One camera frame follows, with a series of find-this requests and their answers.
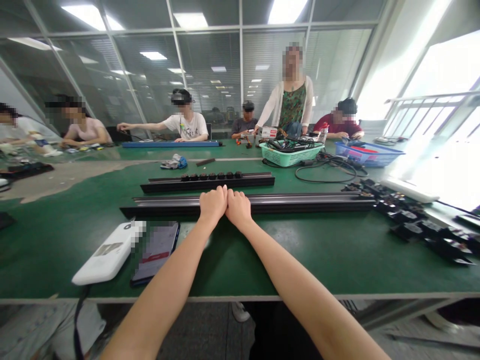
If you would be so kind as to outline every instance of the red shirt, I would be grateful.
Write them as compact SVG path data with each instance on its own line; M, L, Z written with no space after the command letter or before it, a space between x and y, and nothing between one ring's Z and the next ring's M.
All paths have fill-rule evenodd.
M362 131L362 128L360 127L360 125L357 125L355 121L347 120L342 124L334 123L334 117L332 116L331 113L323 116L320 120L318 120L318 122L313 127L313 131L314 132L320 131L324 123L327 123L329 125L328 132L332 134L345 132L348 134L348 136L351 137L353 134L358 133L359 131Z

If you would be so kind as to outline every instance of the white cardigan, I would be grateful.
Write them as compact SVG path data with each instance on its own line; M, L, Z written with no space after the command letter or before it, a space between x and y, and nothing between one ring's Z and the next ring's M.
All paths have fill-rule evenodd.
M308 126L310 124L310 120L312 118L312 101L314 97L314 84L312 83L312 79L309 76L305 78L305 86L306 86L306 96L305 96L305 103L303 104L303 115L301 118L302 126ZM273 112L273 119L271 121L271 125L273 127L277 127L280 122L280 113L282 112L282 101L284 98L284 82L280 81L277 86L271 92L270 98L265 104L263 111L261 112L260 120L258 120L257 125L262 127L270 117L272 110Z

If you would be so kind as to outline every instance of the phone screen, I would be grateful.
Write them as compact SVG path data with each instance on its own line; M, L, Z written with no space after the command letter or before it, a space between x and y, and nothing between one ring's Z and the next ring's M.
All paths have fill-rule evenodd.
M132 286L147 284L174 252L179 238L180 224L171 221L163 226L156 226L150 232L141 259L131 278Z

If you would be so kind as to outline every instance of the green plastic basket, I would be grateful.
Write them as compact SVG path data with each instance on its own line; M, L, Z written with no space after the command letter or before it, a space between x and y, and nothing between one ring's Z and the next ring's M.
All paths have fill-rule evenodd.
M260 144L261 147L261 155L271 161L274 164L281 166L282 168L289 167L290 165L298 164L302 160L313 160L320 152L320 150L324 147L323 144L318 144L316 147L292 152L292 153L283 153L277 150L273 150L269 148L266 143L262 142Z

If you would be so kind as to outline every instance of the black aluminum rail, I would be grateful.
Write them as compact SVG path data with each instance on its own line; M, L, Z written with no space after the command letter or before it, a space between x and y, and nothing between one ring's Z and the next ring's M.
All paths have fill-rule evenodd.
M272 186L275 184L275 177L271 172L252 172L244 173L241 178L215 178L210 180L189 180L184 181L181 177L165 177L148 179L150 183L140 185L145 194L163 193L173 191L189 191L189 190L213 190L218 186L227 185L229 188L238 187L254 187L254 186Z
M290 214L343 211L369 211L375 200L364 200L360 192L314 194L248 195L252 214ZM121 207L126 218L178 217L200 215L198 196L136 197L137 206Z

